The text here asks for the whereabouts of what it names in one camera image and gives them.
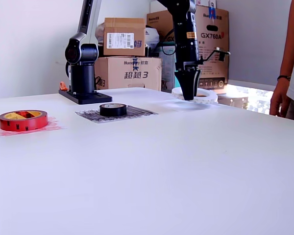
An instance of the person's hand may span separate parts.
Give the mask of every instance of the person's hand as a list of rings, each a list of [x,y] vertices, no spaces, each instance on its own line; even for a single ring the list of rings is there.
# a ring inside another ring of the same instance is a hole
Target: person's hand
[[[270,115],[279,116],[282,118],[286,117],[288,112],[291,99],[287,97],[287,92],[290,86],[290,82],[286,78],[280,78],[278,85],[276,86],[270,105]]]

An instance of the black tape roll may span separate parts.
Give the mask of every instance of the black tape roll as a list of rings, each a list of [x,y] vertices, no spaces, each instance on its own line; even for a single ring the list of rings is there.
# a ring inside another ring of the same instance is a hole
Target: black tape roll
[[[104,117],[121,117],[127,114],[125,104],[103,104],[100,105],[100,115]]]

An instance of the red tape roll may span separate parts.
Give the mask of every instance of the red tape roll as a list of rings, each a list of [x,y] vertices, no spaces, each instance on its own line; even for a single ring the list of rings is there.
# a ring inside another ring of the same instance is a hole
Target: red tape roll
[[[48,125],[48,114],[40,110],[14,111],[0,115],[0,129],[4,131],[33,131]]]

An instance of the barcode label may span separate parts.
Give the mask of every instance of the barcode label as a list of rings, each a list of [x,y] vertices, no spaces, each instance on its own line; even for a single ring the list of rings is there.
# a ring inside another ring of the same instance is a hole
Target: barcode label
[[[134,33],[107,33],[107,49],[134,49]]]

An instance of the tape roll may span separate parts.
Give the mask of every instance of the tape roll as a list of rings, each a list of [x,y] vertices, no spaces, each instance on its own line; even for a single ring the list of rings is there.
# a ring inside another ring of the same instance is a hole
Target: tape roll
[[[21,110],[0,115],[4,131],[33,131],[48,125],[48,114],[40,110]]]
[[[127,114],[125,104],[103,104],[100,105],[100,115],[104,117],[121,117]]]
[[[174,88],[172,90],[172,95],[178,99],[184,100],[182,89],[180,87]],[[199,104],[216,104],[218,103],[218,95],[214,91],[198,88],[197,96],[194,97],[193,100],[190,100],[190,102]]]

